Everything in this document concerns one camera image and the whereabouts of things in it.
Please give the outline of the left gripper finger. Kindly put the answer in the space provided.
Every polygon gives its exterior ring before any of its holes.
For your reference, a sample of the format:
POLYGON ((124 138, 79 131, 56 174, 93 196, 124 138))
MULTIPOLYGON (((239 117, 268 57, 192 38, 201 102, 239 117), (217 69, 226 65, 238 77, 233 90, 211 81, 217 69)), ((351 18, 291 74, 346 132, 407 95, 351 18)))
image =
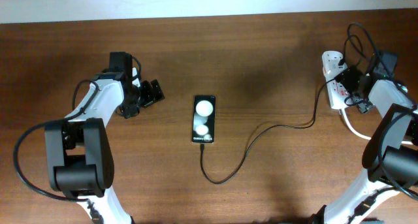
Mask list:
POLYGON ((140 85, 140 106, 142 108, 147 108, 154 104, 154 94, 153 94, 153 87, 148 81, 143 81, 140 85))
POLYGON ((159 82, 157 80, 152 80, 150 84, 152 87, 152 101, 154 103, 162 101, 165 98, 165 96, 159 82))

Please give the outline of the black smartphone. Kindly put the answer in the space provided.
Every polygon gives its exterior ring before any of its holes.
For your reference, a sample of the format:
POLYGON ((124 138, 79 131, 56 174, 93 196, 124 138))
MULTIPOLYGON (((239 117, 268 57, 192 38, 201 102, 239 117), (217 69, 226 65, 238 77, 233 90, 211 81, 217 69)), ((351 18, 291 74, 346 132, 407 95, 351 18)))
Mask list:
POLYGON ((212 144, 215 140, 216 97, 196 95, 193 105, 191 141, 212 144))

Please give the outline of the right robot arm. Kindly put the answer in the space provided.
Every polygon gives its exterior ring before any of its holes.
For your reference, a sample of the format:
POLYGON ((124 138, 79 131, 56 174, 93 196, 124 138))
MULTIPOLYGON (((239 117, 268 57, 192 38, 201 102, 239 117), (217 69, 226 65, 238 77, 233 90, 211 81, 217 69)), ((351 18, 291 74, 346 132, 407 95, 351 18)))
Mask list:
POLYGON ((322 62, 332 109, 374 107, 382 121, 368 137, 359 176, 340 198, 312 215, 310 223, 361 223, 399 193, 417 196, 411 191, 417 186, 417 150, 412 148, 417 144, 417 105, 406 87, 393 80, 394 53, 374 54, 366 72, 348 66, 337 51, 324 52, 322 62))

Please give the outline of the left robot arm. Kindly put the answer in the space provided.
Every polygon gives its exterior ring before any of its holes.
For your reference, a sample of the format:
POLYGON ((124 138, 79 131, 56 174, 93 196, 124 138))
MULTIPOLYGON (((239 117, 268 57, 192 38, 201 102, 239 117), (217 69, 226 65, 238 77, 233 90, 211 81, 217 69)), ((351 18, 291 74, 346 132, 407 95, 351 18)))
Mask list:
POLYGON ((93 223, 133 223, 112 187, 114 160, 106 133, 113 113, 125 119, 163 100, 157 80, 143 81, 127 52, 110 53, 107 69, 89 80, 72 112, 44 128, 50 186, 79 204, 93 223))

